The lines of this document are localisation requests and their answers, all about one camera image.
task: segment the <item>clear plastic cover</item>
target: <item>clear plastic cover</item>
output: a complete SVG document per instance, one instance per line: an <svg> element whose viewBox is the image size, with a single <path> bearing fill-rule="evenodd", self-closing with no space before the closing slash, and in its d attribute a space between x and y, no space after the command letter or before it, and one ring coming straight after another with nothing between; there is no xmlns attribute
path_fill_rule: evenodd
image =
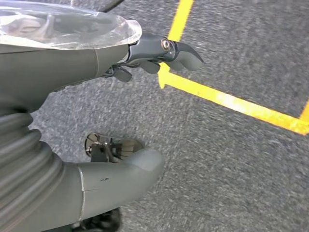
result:
<svg viewBox="0 0 309 232"><path fill-rule="evenodd" d="M99 49L140 38L135 20L69 5L0 0L0 44L60 50Z"/></svg>

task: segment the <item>cable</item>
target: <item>cable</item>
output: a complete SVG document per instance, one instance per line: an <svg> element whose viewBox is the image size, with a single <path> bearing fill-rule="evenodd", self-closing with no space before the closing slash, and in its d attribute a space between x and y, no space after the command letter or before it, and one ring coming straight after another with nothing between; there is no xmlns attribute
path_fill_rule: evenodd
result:
<svg viewBox="0 0 309 232"><path fill-rule="evenodd" d="M109 12L109 11L114 9L115 7L121 4L123 1L124 1L124 0L114 0L114 1L112 1L112 2L107 4L104 7L99 8L99 12L104 12L104 13Z"/></svg>

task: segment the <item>screw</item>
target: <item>screw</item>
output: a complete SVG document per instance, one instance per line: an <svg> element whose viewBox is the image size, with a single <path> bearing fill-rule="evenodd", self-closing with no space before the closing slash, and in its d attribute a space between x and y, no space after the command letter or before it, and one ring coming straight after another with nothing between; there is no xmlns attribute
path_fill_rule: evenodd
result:
<svg viewBox="0 0 309 232"><path fill-rule="evenodd" d="M161 47L162 49L164 49L164 51L168 51L170 50L170 41L167 40L167 38L163 38L161 40Z"/></svg>

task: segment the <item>yellow tape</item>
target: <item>yellow tape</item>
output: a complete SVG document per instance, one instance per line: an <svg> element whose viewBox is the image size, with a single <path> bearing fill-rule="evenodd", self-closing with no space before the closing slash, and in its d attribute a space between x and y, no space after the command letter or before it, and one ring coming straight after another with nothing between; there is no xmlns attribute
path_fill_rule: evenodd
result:
<svg viewBox="0 0 309 232"><path fill-rule="evenodd" d="M179 2L168 36L169 39L180 40L193 2L193 0L181 0ZM301 119L298 119L170 73L170 67L165 64L161 64L158 73L158 81L161 88L169 85L275 126L302 135L309 133L309 101L301 114Z"/></svg>
<svg viewBox="0 0 309 232"><path fill-rule="evenodd" d="M309 100L307 102L307 105L304 108L304 110L301 114L300 119L309 122Z"/></svg>

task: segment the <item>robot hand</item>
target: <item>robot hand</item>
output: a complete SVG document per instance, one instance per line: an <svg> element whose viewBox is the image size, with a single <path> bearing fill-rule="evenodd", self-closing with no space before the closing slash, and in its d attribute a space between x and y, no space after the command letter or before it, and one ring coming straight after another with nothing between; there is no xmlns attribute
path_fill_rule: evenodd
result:
<svg viewBox="0 0 309 232"><path fill-rule="evenodd" d="M115 76L121 81L128 82L131 80L132 74L124 69L124 66L141 67L148 73L155 74L160 70L159 64L162 62L176 71L182 68L195 71L203 64L197 52L185 43L145 33L137 42L129 45L129 52L125 58L112 66L103 77Z"/></svg>

